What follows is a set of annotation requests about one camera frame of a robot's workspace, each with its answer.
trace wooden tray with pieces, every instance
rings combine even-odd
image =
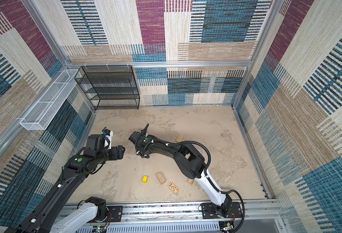
[[[168,187],[176,194],[179,189],[171,182]]]

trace robotic arm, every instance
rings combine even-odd
[[[205,192],[209,195],[209,198],[213,205],[213,211],[218,217],[226,218],[231,213],[230,206],[232,199],[229,193],[235,192],[242,204],[242,220],[236,230],[242,225],[244,219],[244,205],[243,200],[236,190],[229,190],[227,192],[220,189],[219,185],[215,182],[208,171],[208,166],[211,162],[211,155],[209,150],[199,142],[184,141],[179,143],[171,143],[161,140],[153,135],[146,135],[146,131],[149,124],[141,130],[141,132],[133,132],[129,140],[134,143],[136,148],[136,154],[142,158],[149,158],[152,153],[159,153],[170,158],[178,165],[181,172],[189,179],[194,179]],[[207,154],[208,160],[205,164],[205,158],[201,153],[193,146],[198,145],[202,147]]]
[[[111,146],[113,132],[104,128],[102,134],[87,138],[86,147],[81,148],[62,167],[62,173],[35,210],[17,228],[8,227],[6,233],[73,233],[86,222],[102,222],[108,218],[106,201],[90,197],[77,211],[62,221],[53,224],[56,217],[75,189],[89,176],[95,174],[108,160],[123,158],[125,148]]]

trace brown wooden block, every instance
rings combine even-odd
[[[188,182],[190,185],[193,185],[194,180],[188,178],[188,179],[187,179],[187,182]]]
[[[156,176],[157,176],[157,178],[158,178],[160,184],[166,183],[166,180],[165,180],[164,176],[162,175],[162,172],[158,172],[158,173],[156,174]]]
[[[181,134],[179,134],[179,136],[176,138],[176,142],[182,142],[183,141],[183,138],[184,138],[184,136],[183,135],[181,135]]]
[[[168,187],[176,194],[179,189],[171,182]]]

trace beige floor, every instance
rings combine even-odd
[[[228,106],[140,107],[138,110],[100,110],[91,130],[101,133],[104,127],[114,132],[113,146],[126,148],[124,158],[108,161],[95,175],[90,175],[73,193],[70,203],[90,196],[107,202],[207,200],[195,182],[192,186],[169,157],[151,154],[149,159],[136,156],[128,137],[149,123],[148,134],[174,142],[179,134],[184,140],[201,142],[210,151],[209,171],[223,190],[236,189],[243,199],[264,198],[258,178],[233,112]],[[156,173],[161,171],[166,183],[160,185]],[[143,176],[148,182],[143,183]],[[173,182],[179,192],[167,186]]]

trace black mounting plate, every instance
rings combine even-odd
[[[201,207],[203,219],[220,218],[215,214],[216,205],[213,203],[202,203]],[[240,203],[238,202],[232,202],[229,206],[228,212],[234,212],[236,214],[236,218],[242,218],[242,210]],[[233,214],[229,214],[226,218],[233,218]]]
[[[111,206],[106,206],[108,211],[111,213],[111,222],[112,223],[117,223],[120,222],[122,219],[122,210],[123,206],[122,205],[111,205]],[[108,219],[106,218],[104,221],[101,223],[105,224]],[[94,220],[89,221],[89,223],[98,223]]]

